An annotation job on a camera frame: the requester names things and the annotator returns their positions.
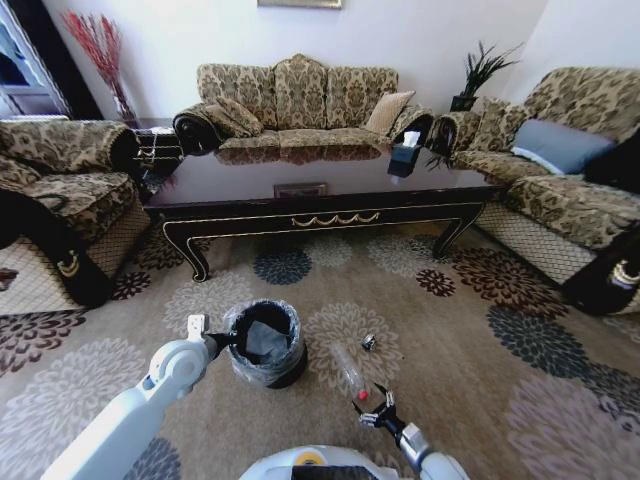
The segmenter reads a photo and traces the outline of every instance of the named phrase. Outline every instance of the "side table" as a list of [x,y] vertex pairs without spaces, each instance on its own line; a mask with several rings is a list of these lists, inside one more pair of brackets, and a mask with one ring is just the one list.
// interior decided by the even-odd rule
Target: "side table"
[[140,150],[135,158],[143,166],[143,180],[147,188],[155,193],[183,159],[172,119],[137,118],[125,123],[140,140]]

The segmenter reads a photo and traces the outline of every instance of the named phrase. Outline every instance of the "floral patterned sofa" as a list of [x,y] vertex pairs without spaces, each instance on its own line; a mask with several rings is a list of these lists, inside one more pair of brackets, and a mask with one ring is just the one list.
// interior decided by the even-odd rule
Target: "floral patterned sofa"
[[135,134],[108,121],[0,122],[0,313],[103,303],[149,225]]
[[[174,128],[187,154],[221,148],[389,144],[411,128],[424,141],[431,110],[408,105],[389,135],[360,128],[385,92],[396,92],[391,68],[325,67],[298,54],[273,67],[206,64],[198,68],[202,99],[178,113]],[[265,126],[259,136],[228,138],[207,114],[218,96],[240,102]]]
[[[551,175],[509,150],[527,118],[548,120],[616,142],[640,126],[640,70],[566,67],[547,74],[523,105],[489,102],[500,120],[476,135],[481,113],[452,112],[438,119],[432,149],[452,155],[496,183],[509,185],[506,196],[490,203],[477,224],[565,284],[608,251],[621,234],[640,225],[640,196],[586,182],[581,175]],[[640,295],[619,313],[640,311]]]

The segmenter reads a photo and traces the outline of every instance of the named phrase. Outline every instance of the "floral patterned rug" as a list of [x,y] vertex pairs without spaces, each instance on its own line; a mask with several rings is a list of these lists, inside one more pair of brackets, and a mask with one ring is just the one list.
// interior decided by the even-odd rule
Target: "floral patterned rug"
[[[333,342],[471,478],[640,478],[640,322],[578,312],[478,231],[435,260],[438,229],[202,242],[215,269],[202,284],[154,230],[101,308],[0,316],[0,478],[38,478],[185,334],[188,314],[209,313],[218,329],[229,307],[265,297],[298,310],[306,372],[261,389],[222,355],[128,479],[235,479],[307,444],[355,448],[412,477],[386,432],[358,425]],[[371,353],[359,345],[367,333]]]

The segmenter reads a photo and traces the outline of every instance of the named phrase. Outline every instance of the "glossy tabletop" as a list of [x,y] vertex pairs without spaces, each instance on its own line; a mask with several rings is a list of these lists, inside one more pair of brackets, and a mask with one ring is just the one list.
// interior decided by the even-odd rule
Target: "glossy tabletop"
[[300,186],[305,195],[334,198],[496,189],[482,174],[448,168],[426,149],[413,164],[392,161],[383,146],[229,149],[187,156],[145,207],[277,201],[275,191]]

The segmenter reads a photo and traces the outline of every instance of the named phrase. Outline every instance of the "coffee table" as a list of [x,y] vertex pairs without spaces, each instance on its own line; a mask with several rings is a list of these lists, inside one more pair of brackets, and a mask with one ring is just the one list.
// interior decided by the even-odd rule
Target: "coffee table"
[[437,160],[423,149],[413,164],[392,161],[385,146],[220,150],[187,156],[145,210],[196,282],[209,274],[203,238],[449,220],[441,257],[503,187]]

